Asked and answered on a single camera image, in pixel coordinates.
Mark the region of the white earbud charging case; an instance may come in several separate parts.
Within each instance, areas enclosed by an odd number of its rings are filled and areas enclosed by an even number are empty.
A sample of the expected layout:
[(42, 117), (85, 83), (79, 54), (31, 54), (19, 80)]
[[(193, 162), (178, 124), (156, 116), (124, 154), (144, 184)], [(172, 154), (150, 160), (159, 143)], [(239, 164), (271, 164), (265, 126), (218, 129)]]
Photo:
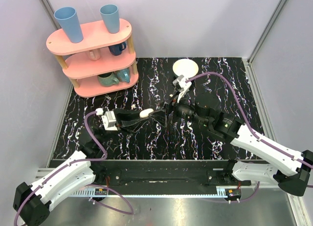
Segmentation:
[(145, 109), (145, 110), (142, 110), (140, 113), (139, 113), (139, 117), (140, 118), (147, 118), (149, 116), (149, 114), (153, 113), (154, 112), (154, 109)]

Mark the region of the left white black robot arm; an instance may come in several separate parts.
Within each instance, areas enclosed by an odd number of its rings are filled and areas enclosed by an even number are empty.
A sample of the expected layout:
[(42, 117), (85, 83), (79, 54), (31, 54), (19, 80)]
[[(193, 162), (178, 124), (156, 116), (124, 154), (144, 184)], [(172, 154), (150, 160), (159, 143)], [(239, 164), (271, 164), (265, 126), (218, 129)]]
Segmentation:
[(136, 132), (153, 111), (104, 111), (98, 108), (88, 113), (84, 118), (84, 125), (92, 144), (75, 151), (65, 162), (41, 179), (30, 185), (23, 182), (16, 188), (13, 202), (16, 216), (13, 224), (16, 226), (18, 222), (22, 222), (24, 226), (39, 226), (59, 203), (74, 192), (90, 184), (108, 183), (106, 171), (101, 166), (107, 159), (108, 152), (91, 131), (88, 123), (90, 116), (101, 117), (106, 131), (125, 129)]

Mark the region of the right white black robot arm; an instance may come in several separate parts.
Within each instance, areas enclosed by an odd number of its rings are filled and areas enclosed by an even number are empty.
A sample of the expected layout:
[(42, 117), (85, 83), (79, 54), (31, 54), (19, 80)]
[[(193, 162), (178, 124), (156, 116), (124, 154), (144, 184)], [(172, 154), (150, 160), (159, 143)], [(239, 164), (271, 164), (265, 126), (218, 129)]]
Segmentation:
[(245, 149), (265, 164), (230, 161), (229, 169), (222, 172), (224, 183), (259, 181), (278, 185), (283, 191), (302, 197), (307, 189), (313, 167), (313, 153), (285, 147), (253, 130), (248, 122), (222, 112), (221, 103), (215, 95), (201, 94), (194, 104), (176, 98), (164, 102), (161, 109), (150, 112), (149, 117), (165, 126), (169, 114), (198, 124), (211, 139)]

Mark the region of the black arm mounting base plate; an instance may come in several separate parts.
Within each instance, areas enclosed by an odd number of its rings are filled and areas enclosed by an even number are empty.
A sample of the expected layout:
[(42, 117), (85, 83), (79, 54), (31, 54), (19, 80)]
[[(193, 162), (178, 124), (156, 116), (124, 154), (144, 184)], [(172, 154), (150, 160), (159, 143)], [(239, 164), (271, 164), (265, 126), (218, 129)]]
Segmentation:
[(250, 186), (231, 175), (227, 160), (105, 160), (91, 165), (96, 183), (109, 186), (195, 184), (196, 186)]

